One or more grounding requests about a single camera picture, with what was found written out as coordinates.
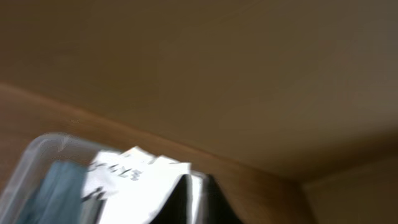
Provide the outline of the blue jeans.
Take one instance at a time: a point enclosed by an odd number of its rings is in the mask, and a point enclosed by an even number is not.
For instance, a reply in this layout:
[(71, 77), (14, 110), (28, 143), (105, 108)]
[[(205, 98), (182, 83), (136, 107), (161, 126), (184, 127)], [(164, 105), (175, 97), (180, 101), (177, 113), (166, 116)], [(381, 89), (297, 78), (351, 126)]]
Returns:
[(78, 224), (86, 167), (55, 161), (22, 209), (17, 224)]

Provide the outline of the white printed t-shirt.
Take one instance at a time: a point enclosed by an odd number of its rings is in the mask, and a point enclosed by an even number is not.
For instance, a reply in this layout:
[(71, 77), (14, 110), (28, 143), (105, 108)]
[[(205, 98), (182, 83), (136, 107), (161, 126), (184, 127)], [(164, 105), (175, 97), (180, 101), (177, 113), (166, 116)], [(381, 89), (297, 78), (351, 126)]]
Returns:
[(150, 223), (190, 170), (189, 162), (138, 146), (123, 153), (100, 151), (88, 166), (81, 197), (105, 201), (100, 223)]

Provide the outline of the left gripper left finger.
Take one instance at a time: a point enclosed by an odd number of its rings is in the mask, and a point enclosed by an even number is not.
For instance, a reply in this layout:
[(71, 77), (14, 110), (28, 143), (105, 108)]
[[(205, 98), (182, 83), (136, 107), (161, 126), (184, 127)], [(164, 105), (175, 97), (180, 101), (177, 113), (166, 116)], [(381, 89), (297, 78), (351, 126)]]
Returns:
[(190, 213), (189, 177), (185, 174), (180, 178), (170, 197), (150, 224), (187, 224)]

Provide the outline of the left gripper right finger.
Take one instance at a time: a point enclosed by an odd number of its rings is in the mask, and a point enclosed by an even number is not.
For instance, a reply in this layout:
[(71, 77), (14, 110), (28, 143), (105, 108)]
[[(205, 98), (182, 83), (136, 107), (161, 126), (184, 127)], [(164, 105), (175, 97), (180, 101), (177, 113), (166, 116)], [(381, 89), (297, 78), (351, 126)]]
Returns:
[(221, 187), (212, 175), (203, 179), (201, 192), (202, 224), (243, 224), (235, 214)]

